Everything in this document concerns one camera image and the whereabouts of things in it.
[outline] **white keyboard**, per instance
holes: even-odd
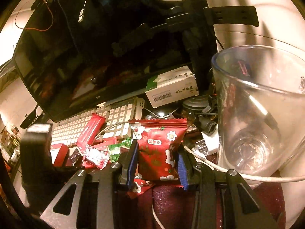
[[[132,130],[128,120],[140,120],[142,117],[143,108],[144,99],[134,97],[107,107],[98,107],[83,111],[58,123],[58,126],[54,128],[52,134],[51,145],[65,144],[67,146],[73,146],[76,144],[77,138],[88,124],[88,121],[91,119],[93,113],[97,113],[98,115],[105,117],[107,126],[126,122],[105,131],[105,133],[101,135],[97,141],[101,142],[102,139],[107,140],[113,136],[116,136],[117,139],[131,137]]]

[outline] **orange wire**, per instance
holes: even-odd
[[[22,27],[18,27],[18,26],[17,26],[17,24],[16,24],[17,16],[18,16],[20,10],[22,9],[22,7],[23,7],[25,4],[23,4],[23,5],[21,6],[21,8],[19,9],[19,11],[18,11],[18,13],[17,13],[17,15],[16,15],[16,17],[15,17],[15,25],[16,25],[16,27],[18,27],[18,28],[20,28],[20,29],[23,29],[23,30],[36,30],[36,31],[39,31],[39,32],[45,32],[45,31],[49,30],[49,29],[52,27],[52,25],[53,25],[54,17],[53,17],[52,11],[51,11],[50,8],[48,7],[47,2],[46,2],[45,0],[43,0],[43,1],[45,2],[45,5],[47,6],[47,8],[48,8],[48,10],[50,11],[51,16],[52,16],[52,23],[51,23],[51,25],[50,25],[47,29],[45,29],[45,30],[40,30],[40,29],[37,29],[37,28],[34,28],[34,27],[22,28]]]

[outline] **clear glass cup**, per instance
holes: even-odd
[[[304,141],[305,61],[281,49],[244,45],[215,54],[212,68],[221,139],[218,165],[269,177]]]

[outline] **silver bolt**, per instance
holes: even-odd
[[[82,177],[86,174],[86,171],[83,169],[80,169],[79,171],[76,172],[76,175],[78,175],[79,177]]]
[[[202,162],[196,162],[195,163],[195,166],[197,167],[197,168],[200,168],[200,167],[203,167],[203,163]]]
[[[229,170],[229,174],[232,175],[232,176],[236,176],[237,175],[237,171],[234,170],[234,169],[230,169]]]
[[[121,164],[120,164],[119,162],[113,162],[113,163],[111,164],[111,167],[114,168],[114,169],[120,168],[120,167],[121,167]]]

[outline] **green and white box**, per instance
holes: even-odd
[[[145,93],[153,108],[199,95],[195,76],[187,66],[150,78]]]

